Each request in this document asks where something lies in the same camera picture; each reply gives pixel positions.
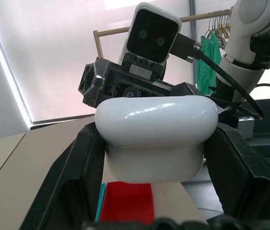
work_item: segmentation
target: gear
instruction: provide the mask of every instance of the gear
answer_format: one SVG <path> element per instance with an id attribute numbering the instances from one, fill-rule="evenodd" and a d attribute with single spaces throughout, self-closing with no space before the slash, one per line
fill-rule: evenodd
<path id="1" fill-rule="evenodd" d="M 123 97 L 141 97 L 141 91 L 135 86 L 128 86 L 124 90 Z"/>

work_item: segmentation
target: clothes rack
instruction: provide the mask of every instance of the clothes rack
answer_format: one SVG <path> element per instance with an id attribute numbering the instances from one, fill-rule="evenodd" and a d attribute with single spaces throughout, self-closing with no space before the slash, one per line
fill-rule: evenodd
<path id="1" fill-rule="evenodd" d="M 208 19 L 208 18 L 214 18 L 214 17 L 230 15 L 231 12 L 232 12 L 231 10 L 214 11 L 214 12 L 209 12 L 209 13 L 203 13 L 203 14 L 197 14 L 197 15 L 182 17 L 180 19 L 181 19 L 182 23 L 186 23 L 186 22 L 190 22 L 190 21 L 196 21 L 196 20 L 202 20 L 202 19 Z M 126 33 L 126 32 L 129 31 L 129 29 L 130 29 L 130 27 L 128 26 L 128 27 L 122 27 L 122 28 L 117 28 L 117 29 L 112 29 L 112 30 L 105 30 L 105 31 L 97 31 L 97 30 L 95 30 L 95 31 L 93 31 L 93 36 L 94 36 L 94 39 L 95 39 L 97 52 L 98 52 L 98 57 L 100 57 L 100 58 L 103 57 L 100 37 Z"/>

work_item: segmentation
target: floor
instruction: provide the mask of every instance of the floor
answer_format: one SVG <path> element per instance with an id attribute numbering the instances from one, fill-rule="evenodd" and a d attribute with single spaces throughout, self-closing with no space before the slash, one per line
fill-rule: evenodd
<path id="1" fill-rule="evenodd" d="M 206 165 L 197 176 L 182 185 L 206 219 L 223 214 L 221 203 L 211 182 Z"/>

